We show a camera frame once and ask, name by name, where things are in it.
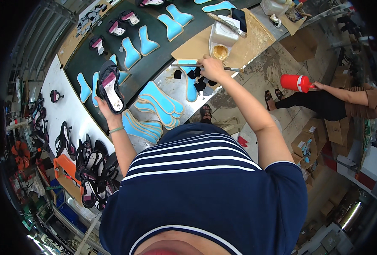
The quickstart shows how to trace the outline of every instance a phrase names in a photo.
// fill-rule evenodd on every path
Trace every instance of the plastic container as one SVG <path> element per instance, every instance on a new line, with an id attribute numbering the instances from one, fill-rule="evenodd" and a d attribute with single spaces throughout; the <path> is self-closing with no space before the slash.
<path id="1" fill-rule="evenodd" d="M 285 4 L 277 3 L 273 0 L 262 0 L 261 7 L 266 15 L 275 14 L 277 17 L 282 16 L 291 6 L 292 1 L 286 0 Z"/>
<path id="2" fill-rule="evenodd" d="M 238 20 L 218 15 L 221 19 L 232 24 L 233 26 L 240 28 L 240 22 Z M 234 33 L 231 29 L 227 28 L 225 25 L 215 22 L 214 26 L 211 29 L 210 40 L 216 44 L 222 44 L 227 47 L 232 47 L 238 41 L 239 36 Z"/>
<path id="3" fill-rule="evenodd" d="M 310 88 L 315 88 L 305 75 L 282 74 L 281 86 L 298 92 L 308 93 Z"/>

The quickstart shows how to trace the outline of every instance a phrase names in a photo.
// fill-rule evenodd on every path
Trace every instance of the black leggings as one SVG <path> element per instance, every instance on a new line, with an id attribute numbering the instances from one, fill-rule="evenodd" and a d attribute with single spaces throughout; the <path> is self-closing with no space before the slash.
<path id="1" fill-rule="evenodd" d="M 295 92 L 290 97 L 275 103 L 278 109 L 290 108 L 295 105 L 309 108 L 329 121 L 337 121 L 347 117 L 344 101 L 324 90 L 309 91 L 308 93 Z"/>

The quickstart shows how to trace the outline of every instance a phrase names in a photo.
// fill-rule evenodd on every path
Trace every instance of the shoe insole stack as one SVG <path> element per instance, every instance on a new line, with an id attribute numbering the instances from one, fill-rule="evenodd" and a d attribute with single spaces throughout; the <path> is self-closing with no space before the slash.
<path id="1" fill-rule="evenodd" d="M 181 103 L 166 95 L 153 81 L 140 92 L 135 107 L 142 112 L 156 113 L 167 130 L 180 125 L 179 118 L 184 111 Z"/>
<path id="2" fill-rule="evenodd" d="M 157 144 L 163 134 L 160 122 L 136 120 L 128 109 L 125 109 L 122 113 L 122 122 L 128 135 L 138 136 L 154 145 Z"/>

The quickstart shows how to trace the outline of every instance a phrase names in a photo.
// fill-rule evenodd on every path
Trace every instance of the feet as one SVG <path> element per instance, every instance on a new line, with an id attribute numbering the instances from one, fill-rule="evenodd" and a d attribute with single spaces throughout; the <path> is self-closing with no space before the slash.
<path id="1" fill-rule="evenodd" d="M 202 120 L 211 120 L 211 108 L 208 104 L 204 104 L 200 109 Z"/>

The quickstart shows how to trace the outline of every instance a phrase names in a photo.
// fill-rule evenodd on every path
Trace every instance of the white label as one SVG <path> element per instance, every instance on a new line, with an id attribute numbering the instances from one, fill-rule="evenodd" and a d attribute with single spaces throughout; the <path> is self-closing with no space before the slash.
<path id="1" fill-rule="evenodd" d="M 301 141 L 299 144 L 298 144 L 298 147 L 299 148 L 302 148 L 302 146 L 305 144 L 305 142 L 304 141 Z"/>

